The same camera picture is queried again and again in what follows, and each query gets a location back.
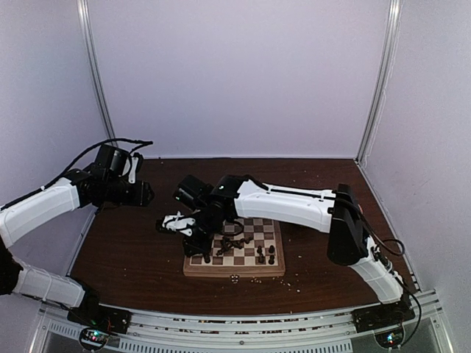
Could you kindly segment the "dark knight chess piece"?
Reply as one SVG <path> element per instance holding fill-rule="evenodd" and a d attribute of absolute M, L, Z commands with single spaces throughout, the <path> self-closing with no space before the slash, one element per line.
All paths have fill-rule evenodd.
<path fill-rule="evenodd" d="M 259 246 L 257 248 L 257 254 L 258 254 L 258 257 L 257 257 L 258 263 L 264 264 L 266 262 L 266 256 L 263 253 L 263 247 L 262 246 Z"/>

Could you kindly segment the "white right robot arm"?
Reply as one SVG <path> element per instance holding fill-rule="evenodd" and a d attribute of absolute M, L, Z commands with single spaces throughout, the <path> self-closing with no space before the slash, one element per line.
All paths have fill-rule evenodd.
<path fill-rule="evenodd" d="M 327 257 L 348 266 L 375 292 L 377 317 L 393 324 L 411 310 L 410 291 L 391 261 L 381 253 L 381 240 L 362 213 L 350 186 L 307 190 L 269 185 L 248 174 L 223 176 L 216 185 L 188 175 L 173 197 L 188 207 L 194 220 L 184 238 L 187 256 L 207 254 L 225 221 L 265 218 L 315 229 L 328 235 Z"/>

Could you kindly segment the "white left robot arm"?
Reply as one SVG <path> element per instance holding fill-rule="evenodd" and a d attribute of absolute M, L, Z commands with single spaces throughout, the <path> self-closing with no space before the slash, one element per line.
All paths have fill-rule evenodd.
<path fill-rule="evenodd" d="M 101 325 L 106 312 L 98 293 L 65 273 L 79 226 L 92 208 L 106 203 L 145 207 L 153 197 L 148 182 L 75 169 L 1 206 L 1 294 L 57 303 L 77 312 L 89 326 Z"/>

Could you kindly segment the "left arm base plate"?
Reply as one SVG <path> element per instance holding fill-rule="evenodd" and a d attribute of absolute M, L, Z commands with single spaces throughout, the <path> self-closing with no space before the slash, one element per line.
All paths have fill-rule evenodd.
<path fill-rule="evenodd" d="M 114 307 L 99 306 L 96 314 L 86 313 L 79 308 L 68 311 L 69 321 L 99 329 L 102 332 L 126 334 L 130 325 L 132 314 L 128 310 Z"/>

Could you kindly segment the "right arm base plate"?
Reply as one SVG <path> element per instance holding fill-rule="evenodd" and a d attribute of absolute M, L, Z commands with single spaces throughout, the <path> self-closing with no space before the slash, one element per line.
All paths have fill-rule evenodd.
<path fill-rule="evenodd" d="M 357 333 L 399 325 L 415 318 L 414 309 L 401 303 L 365 307 L 351 314 Z"/>

